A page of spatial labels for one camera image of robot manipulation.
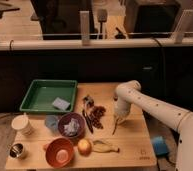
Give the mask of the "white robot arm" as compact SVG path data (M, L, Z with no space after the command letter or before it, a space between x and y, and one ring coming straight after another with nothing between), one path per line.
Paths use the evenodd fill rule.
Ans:
M119 84L115 89L115 121L120 124L130 114L135 104L179 134L176 171L193 171L193 112L158 100L141 92L138 81Z

